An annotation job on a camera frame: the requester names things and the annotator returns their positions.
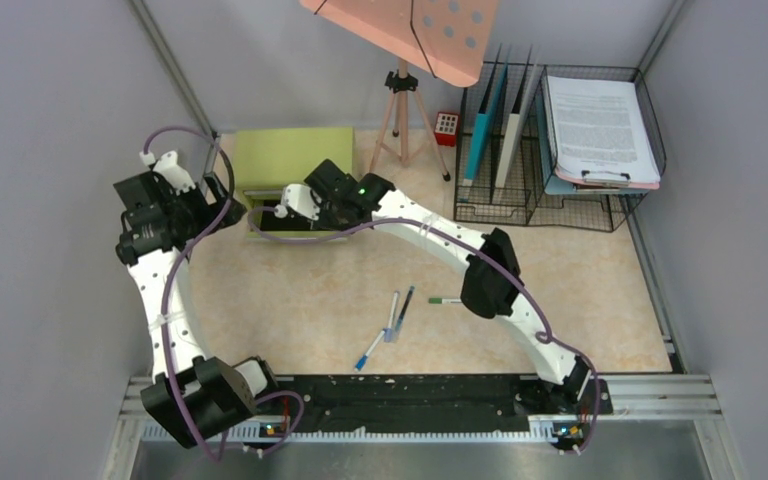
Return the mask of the green metal drawer box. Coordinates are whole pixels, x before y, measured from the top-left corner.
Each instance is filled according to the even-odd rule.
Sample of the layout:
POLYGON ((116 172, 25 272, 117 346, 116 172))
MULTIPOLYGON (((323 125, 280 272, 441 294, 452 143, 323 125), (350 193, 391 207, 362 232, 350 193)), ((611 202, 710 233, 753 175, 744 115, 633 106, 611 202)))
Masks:
POLYGON ((235 197, 251 209, 275 207, 289 184, 301 184, 322 161, 353 171, 355 133, 351 127, 241 130, 231 155, 235 197))

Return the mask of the teal file folder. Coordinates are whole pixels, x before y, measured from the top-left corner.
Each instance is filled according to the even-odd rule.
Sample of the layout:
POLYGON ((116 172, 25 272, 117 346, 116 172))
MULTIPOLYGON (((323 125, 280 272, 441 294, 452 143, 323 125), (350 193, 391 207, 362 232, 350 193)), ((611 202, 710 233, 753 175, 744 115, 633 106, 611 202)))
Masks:
POLYGON ((504 91, 503 84, 507 77, 508 58, 501 60, 501 50, 502 46, 499 46, 475 118, 469 156, 463 180, 463 185, 465 187, 471 187, 478 176, 482 159, 486 151, 488 138, 492 131, 493 117, 496 113, 501 93, 504 91))

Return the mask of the grey white file folder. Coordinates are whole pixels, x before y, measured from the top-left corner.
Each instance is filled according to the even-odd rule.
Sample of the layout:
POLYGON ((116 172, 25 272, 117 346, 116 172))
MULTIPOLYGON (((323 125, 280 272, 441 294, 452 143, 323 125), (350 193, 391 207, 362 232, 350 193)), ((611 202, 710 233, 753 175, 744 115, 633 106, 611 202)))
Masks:
POLYGON ((531 95, 533 75, 529 72, 529 65, 537 59, 540 53, 539 46, 529 45, 526 59, 521 64, 523 68, 521 76, 519 81, 515 83, 509 79, 511 66, 517 65, 516 62, 510 62, 512 48, 512 45, 508 46, 504 64, 499 70, 495 85, 496 107, 492 115, 493 131, 490 139, 491 186, 493 188, 491 195, 493 197, 500 195, 505 190, 511 165, 517 155, 531 95))

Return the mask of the black wire mesh file rack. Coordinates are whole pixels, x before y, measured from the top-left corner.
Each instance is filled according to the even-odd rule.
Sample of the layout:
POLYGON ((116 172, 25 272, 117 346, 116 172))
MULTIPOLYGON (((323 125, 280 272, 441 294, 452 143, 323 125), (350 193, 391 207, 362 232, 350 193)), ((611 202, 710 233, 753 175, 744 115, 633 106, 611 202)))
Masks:
POLYGON ((613 232, 665 173, 636 68, 487 61, 460 114, 459 221, 613 232))

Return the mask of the light blue clipboard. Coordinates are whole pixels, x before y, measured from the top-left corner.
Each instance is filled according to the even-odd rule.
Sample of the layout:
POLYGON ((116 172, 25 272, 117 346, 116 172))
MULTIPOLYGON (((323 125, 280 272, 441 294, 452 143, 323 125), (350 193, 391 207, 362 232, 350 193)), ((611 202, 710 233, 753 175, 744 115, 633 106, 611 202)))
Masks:
POLYGON ((580 185, 559 178, 554 173, 552 166, 549 131, 545 112, 545 102, 542 93, 536 93, 534 97, 535 118, 537 121, 538 142, 540 145, 540 162, 544 192, 548 195, 646 195, 648 190, 635 188, 611 188, 599 185, 580 185))

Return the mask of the pink clipboard with papers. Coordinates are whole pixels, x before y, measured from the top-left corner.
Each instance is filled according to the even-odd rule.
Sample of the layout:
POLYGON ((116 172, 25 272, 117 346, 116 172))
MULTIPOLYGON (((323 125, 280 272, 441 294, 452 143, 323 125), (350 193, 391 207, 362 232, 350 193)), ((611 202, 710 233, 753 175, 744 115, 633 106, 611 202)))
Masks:
POLYGON ((634 83, 548 75, 543 92, 559 178, 580 185, 660 187, 634 83))

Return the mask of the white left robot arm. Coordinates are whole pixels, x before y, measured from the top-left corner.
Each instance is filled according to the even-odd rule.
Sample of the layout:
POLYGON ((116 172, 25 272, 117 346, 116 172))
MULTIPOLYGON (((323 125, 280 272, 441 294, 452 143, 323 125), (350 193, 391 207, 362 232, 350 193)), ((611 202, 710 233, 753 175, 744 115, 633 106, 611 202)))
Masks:
POLYGON ((231 366, 210 353, 191 295, 191 241, 238 223, 244 207, 210 173, 212 202, 190 180, 146 171, 114 184, 124 205, 115 253, 139 290, 153 351, 146 412, 179 445, 205 440, 268 413, 281 393, 259 356, 231 366))

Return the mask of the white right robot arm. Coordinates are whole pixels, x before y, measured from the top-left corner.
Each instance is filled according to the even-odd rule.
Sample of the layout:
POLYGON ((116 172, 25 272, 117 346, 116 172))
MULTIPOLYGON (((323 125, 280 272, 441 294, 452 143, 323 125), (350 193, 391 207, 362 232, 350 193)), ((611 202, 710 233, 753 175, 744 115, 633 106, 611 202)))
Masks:
POLYGON ((586 400, 593 368, 583 353, 554 335, 520 278, 505 231, 467 228, 423 207, 389 180, 374 173, 356 180, 331 160, 302 183, 284 188, 281 203, 317 228, 386 232, 445 262, 461 278, 462 305, 500 322, 526 351, 554 409, 572 412, 586 400))

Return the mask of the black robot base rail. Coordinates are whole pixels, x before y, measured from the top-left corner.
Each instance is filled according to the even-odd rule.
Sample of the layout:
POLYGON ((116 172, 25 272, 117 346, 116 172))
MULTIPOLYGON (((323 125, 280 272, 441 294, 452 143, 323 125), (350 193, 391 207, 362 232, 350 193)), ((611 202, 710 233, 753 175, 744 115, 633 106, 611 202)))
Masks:
POLYGON ((277 382, 293 399, 265 400, 261 416, 299 414, 298 434, 337 434, 362 429, 369 434, 460 436, 530 433, 541 417, 567 434, 589 431, 594 416, 610 414, 607 384, 591 379, 567 393, 534 375, 297 375, 277 382))

